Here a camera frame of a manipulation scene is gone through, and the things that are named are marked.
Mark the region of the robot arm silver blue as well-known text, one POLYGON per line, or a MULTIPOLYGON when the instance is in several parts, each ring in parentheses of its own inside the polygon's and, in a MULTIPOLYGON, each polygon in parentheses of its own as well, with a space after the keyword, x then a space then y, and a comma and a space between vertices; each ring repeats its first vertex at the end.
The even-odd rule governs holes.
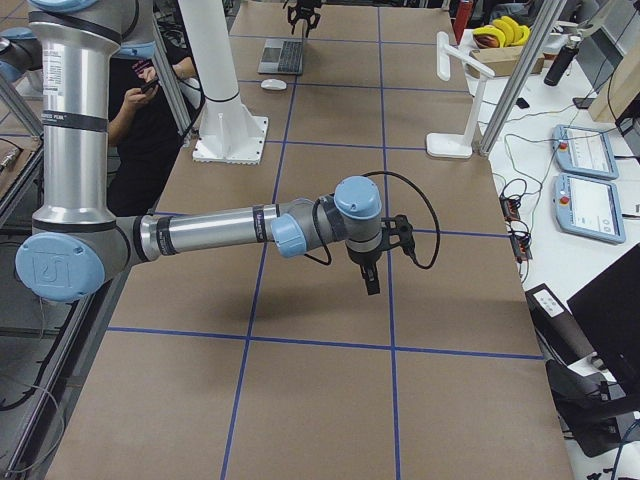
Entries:
POLYGON ((387 229, 377 185, 341 181, 315 201, 187 216, 118 217, 106 204, 108 83, 120 52, 155 48, 149 1, 34 1, 29 24, 42 47, 44 200, 15 267, 36 295, 73 302, 127 268, 178 253, 274 242, 285 257, 344 242, 369 294, 387 229))

